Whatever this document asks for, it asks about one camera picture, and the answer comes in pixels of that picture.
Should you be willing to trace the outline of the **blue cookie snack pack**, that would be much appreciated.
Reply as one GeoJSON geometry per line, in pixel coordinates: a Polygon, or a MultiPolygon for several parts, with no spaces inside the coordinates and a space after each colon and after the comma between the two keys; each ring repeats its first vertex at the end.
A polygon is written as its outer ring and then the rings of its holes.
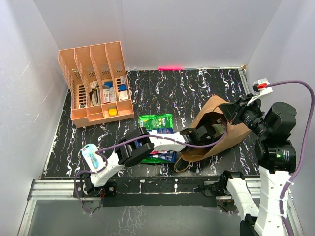
{"type": "Polygon", "coordinates": [[[163,160],[166,162],[172,162],[175,163],[177,160],[177,153],[175,151],[168,151],[168,152],[153,152],[152,154],[149,154],[150,158],[157,158],[159,160],[163,160]]]}

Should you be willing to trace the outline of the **green chips bag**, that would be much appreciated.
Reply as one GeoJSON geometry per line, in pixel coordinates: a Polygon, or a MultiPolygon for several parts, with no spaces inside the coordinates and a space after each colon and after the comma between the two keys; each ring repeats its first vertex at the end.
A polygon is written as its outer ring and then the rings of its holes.
{"type": "MultiPolygon", "coordinates": [[[[153,132],[154,134],[158,134],[156,132],[157,128],[170,127],[173,128],[173,115],[172,114],[164,114],[164,115],[140,115],[138,118],[139,127],[145,127],[148,132],[153,132]]],[[[141,161],[141,164],[162,164],[162,163],[171,163],[163,160],[159,160],[157,158],[146,157],[141,161]]]]}

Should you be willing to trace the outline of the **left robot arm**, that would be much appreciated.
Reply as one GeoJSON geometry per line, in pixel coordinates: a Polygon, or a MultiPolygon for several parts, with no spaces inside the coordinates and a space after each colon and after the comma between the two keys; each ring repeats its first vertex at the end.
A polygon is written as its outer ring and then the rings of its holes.
{"type": "Polygon", "coordinates": [[[176,133],[157,133],[139,127],[112,147],[109,158],[94,144],[86,144],[81,154],[90,170],[80,175],[84,194],[97,196],[108,180],[124,167],[139,164],[152,152],[182,152],[186,149],[212,148],[226,134],[222,124],[206,124],[176,133]]]}

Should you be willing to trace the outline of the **brown paper bag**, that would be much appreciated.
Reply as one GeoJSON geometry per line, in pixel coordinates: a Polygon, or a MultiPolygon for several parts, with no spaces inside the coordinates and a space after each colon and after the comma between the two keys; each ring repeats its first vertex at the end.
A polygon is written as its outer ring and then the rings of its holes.
{"type": "Polygon", "coordinates": [[[192,143],[199,147],[190,147],[182,151],[181,156],[174,164],[174,171],[184,172],[190,164],[202,161],[238,145],[250,133],[250,130],[244,124],[231,125],[226,120],[219,109],[219,105],[223,103],[229,102],[217,95],[210,97],[191,125],[184,130],[187,134],[192,135],[192,143]],[[226,131],[216,141],[210,143],[207,141],[207,126],[218,123],[224,124],[226,131]]]}

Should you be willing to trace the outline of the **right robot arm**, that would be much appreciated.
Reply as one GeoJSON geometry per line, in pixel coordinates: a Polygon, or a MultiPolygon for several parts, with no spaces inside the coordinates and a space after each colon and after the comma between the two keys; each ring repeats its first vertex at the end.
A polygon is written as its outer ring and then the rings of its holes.
{"type": "Polygon", "coordinates": [[[224,171],[217,190],[231,195],[238,209],[240,235],[286,236],[283,220],[288,193],[283,188],[296,170],[296,150],[289,137],[296,125],[296,109],[284,102],[274,103],[267,113],[252,94],[219,106],[231,125],[243,123],[257,137],[255,153],[260,173],[260,203],[256,205],[240,172],[224,171]]]}

